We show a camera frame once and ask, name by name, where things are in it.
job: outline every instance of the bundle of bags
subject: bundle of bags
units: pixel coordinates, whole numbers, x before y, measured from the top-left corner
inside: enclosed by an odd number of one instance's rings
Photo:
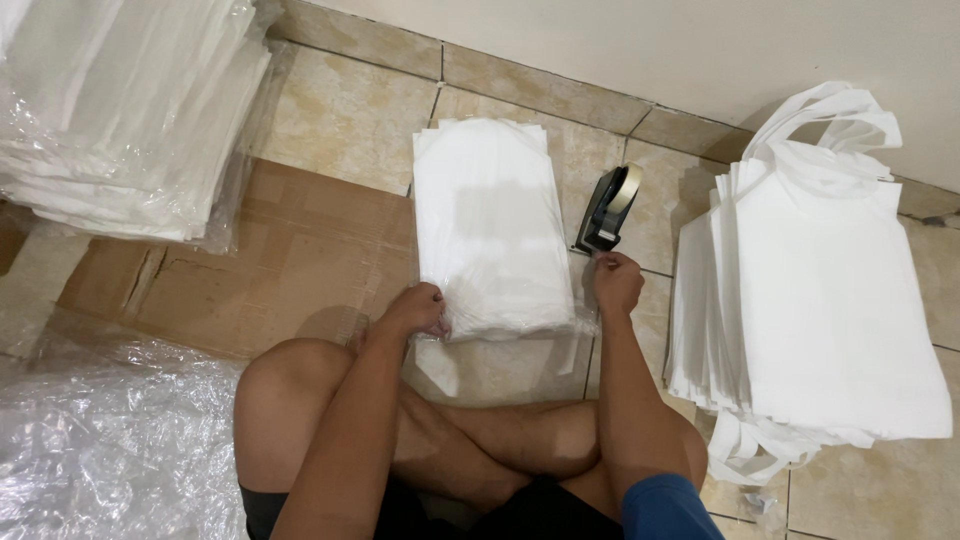
[[[214,202],[239,199],[228,164],[271,58],[264,4],[12,0],[0,195],[95,233],[203,238]]]
[[[446,300],[450,341],[569,331],[574,299],[546,131],[441,120],[414,134],[420,279]]]
[[[808,123],[827,123],[816,146],[789,139]],[[717,415],[715,478],[764,485],[823,445],[951,436],[900,184],[864,154],[896,147],[896,118],[869,91],[816,86],[780,106],[681,230],[664,375]]]

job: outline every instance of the tape roll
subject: tape roll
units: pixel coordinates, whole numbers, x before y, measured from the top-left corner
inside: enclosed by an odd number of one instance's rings
[[[620,190],[613,195],[613,200],[607,205],[607,213],[618,214],[623,211],[634,200],[636,191],[640,189],[640,182],[643,181],[643,167],[632,161],[628,161],[625,167],[627,178],[623,179]]]

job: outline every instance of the man's hand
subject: man's hand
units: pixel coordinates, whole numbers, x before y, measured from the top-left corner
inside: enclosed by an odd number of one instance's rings
[[[391,331],[404,339],[419,331],[443,337],[450,331],[444,320],[445,307],[440,288],[433,283],[420,282],[394,298],[387,312],[374,323],[372,331]]]
[[[594,256],[596,271],[593,294],[600,312],[630,313],[636,307],[643,288],[640,265],[622,253],[605,252]]]

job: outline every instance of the clear plastic sheet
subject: clear plastic sheet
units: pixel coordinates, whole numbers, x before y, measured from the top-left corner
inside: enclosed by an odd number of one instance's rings
[[[573,293],[546,131],[470,117],[414,134],[420,279],[449,340],[550,337],[595,321]]]
[[[33,358],[0,357],[0,538],[246,538],[244,366],[55,313]]]
[[[20,4],[2,35],[0,195],[86,231],[228,251],[276,0]]]

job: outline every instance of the person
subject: person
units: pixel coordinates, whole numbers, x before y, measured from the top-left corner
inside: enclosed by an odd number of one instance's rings
[[[428,403],[400,379],[409,336],[448,330],[425,282],[348,347],[291,339],[255,359],[233,435],[251,539],[722,538],[698,495],[704,441],[662,401],[636,342],[640,267],[595,261],[597,401]],[[415,490],[484,515],[469,531],[427,519]]]

